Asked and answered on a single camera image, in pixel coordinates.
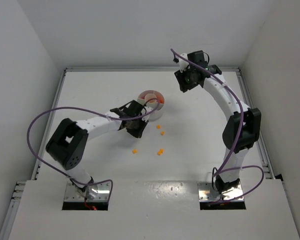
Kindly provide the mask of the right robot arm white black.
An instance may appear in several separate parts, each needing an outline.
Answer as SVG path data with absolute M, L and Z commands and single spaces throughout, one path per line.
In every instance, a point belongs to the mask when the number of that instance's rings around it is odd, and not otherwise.
M 248 151 L 259 140 L 262 114 L 258 108 L 245 104 L 222 78 L 217 65 L 209 64 L 209 56 L 202 50 L 178 54 L 173 61 L 179 65 L 174 73 L 180 90 L 185 93 L 202 87 L 222 110 L 226 125 L 222 132 L 225 145 L 224 160 L 212 174 L 212 188 L 222 194 L 240 183 L 240 171 Z

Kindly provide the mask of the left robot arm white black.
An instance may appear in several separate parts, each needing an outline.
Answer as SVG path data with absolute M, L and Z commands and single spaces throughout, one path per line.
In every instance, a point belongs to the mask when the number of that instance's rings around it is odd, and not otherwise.
M 58 162 L 79 195 L 92 199 L 98 194 L 93 177 L 80 165 L 87 142 L 113 131 L 126 130 L 139 139 L 154 109 L 132 100 L 103 115 L 73 121 L 63 119 L 46 144 L 46 152 Z

